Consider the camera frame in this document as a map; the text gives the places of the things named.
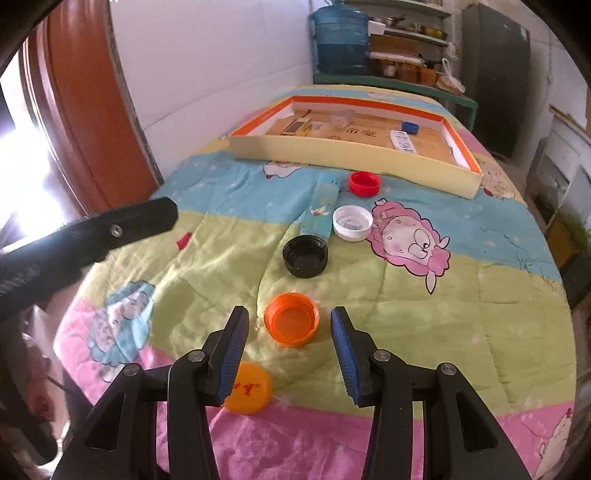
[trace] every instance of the screw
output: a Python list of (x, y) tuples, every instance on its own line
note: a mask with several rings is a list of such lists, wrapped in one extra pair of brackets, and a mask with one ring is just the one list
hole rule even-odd
[(200, 362), (205, 358), (205, 353), (201, 350), (193, 350), (192, 352), (189, 352), (188, 358), (190, 362)]
[(115, 238), (119, 238), (121, 235), (123, 235), (123, 229), (114, 223), (111, 225), (111, 235), (113, 235)]
[(390, 352), (388, 352), (387, 350), (376, 350), (374, 352), (374, 358), (378, 362), (387, 362), (388, 360), (390, 360), (392, 358), (392, 354)]
[(129, 364), (129, 365), (126, 365), (125, 368), (123, 369), (123, 373), (127, 377), (133, 377), (134, 375), (137, 375), (138, 372), (139, 372), (139, 365), (138, 364)]
[(441, 371), (451, 377), (457, 373), (457, 368), (454, 364), (441, 364)]

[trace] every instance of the pink sheep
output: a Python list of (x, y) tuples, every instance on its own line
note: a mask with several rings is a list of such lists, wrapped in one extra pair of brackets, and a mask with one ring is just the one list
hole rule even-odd
[(374, 224), (367, 238), (376, 255), (392, 265), (425, 277), (427, 291), (435, 290), (437, 277), (449, 268), (449, 237), (441, 238), (431, 222), (398, 202), (381, 199), (372, 210)]

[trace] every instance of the plastic bag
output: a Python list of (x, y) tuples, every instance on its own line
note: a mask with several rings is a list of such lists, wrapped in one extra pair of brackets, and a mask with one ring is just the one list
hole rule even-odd
[(435, 86), (440, 90), (449, 93), (462, 94), (466, 91), (466, 87), (452, 75), (452, 68), (449, 65), (448, 59), (442, 59), (444, 74), (439, 76)]

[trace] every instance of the white bottle cap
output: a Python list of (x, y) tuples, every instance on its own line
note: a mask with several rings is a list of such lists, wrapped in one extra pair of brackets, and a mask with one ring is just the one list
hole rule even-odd
[(371, 213), (357, 205), (344, 205), (333, 213), (333, 229), (336, 235), (348, 242), (365, 240), (373, 222)]

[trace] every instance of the green fabric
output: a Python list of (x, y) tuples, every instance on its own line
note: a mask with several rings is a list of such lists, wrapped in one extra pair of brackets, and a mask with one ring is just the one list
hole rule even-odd
[[(150, 344), (173, 357), (202, 346), (234, 305), (250, 312), (244, 360), (272, 376), (274, 395), (291, 404), (355, 415), (330, 338), (330, 310), (343, 305), (356, 328), (409, 364), (455, 363), (495, 415), (570, 401), (575, 358), (570, 310), (560, 283), (526, 271), (452, 254), (433, 295), (415, 277), (375, 255), (369, 242), (329, 240), (329, 264), (304, 280), (288, 273), (284, 244), (299, 225), (181, 212), (172, 232), (114, 252), (88, 275), (80, 294), (102, 304), (116, 288), (156, 286)], [(179, 251), (176, 241), (192, 237)], [(278, 346), (264, 309), (298, 291), (321, 311), (316, 337), (298, 349)]]

